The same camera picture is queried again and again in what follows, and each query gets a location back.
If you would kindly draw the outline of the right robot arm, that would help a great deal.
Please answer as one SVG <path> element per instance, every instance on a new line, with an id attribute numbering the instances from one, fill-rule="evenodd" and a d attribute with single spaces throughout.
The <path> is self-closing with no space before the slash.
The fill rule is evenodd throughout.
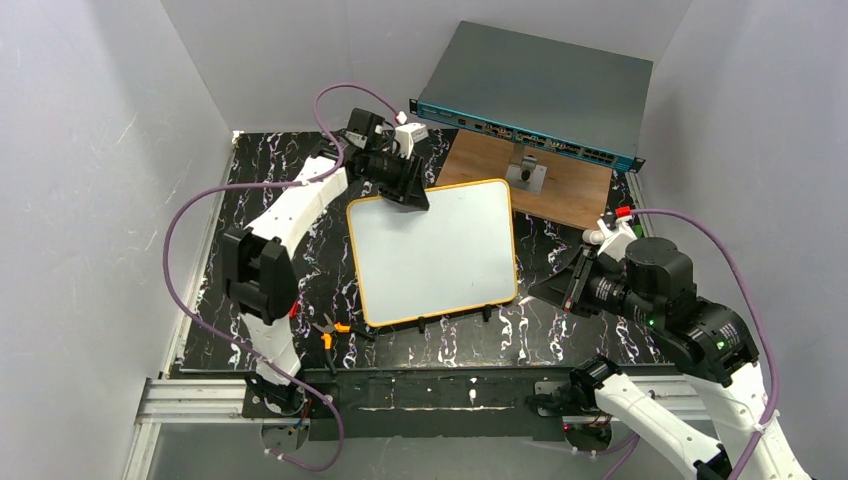
<path id="1" fill-rule="evenodd" d="M 597 355 L 566 384 L 536 393 L 542 415 L 603 413 L 625 423 L 689 479 L 803 479 L 776 416 L 767 409 L 759 352 L 744 320 L 699 296 L 691 259 L 663 238 L 639 238 L 614 259 L 585 246 L 532 297 L 568 313 L 609 313 L 645 326 L 701 399 L 715 432 L 705 435 Z"/>

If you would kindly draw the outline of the orange framed whiteboard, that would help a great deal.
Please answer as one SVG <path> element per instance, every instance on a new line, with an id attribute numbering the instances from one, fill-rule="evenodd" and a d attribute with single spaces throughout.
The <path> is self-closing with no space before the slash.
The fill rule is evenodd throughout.
<path id="1" fill-rule="evenodd" d="M 379 197 L 347 207 L 362 312 L 387 327 L 511 302 L 518 293 L 511 188 L 430 188 L 413 211 Z"/>

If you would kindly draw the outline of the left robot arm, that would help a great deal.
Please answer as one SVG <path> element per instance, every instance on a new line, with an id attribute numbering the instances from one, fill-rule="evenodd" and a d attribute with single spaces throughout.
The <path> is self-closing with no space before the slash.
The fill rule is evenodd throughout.
<path id="1" fill-rule="evenodd" d="M 345 128 L 310 152 L 293 186 L 246 226 L 225 231 L 224 293 L 248 328 L 262 380 L 287 387 L 300 370 L 290 326 L 299 297 L 292 258 L 325 209 L 351 184 L 368 182 L 404 211 L 428 210 L 424 161 L 414 151 L 428 129 L 403 118 L 390 128 L 383 117 L 354 109 Z"/>

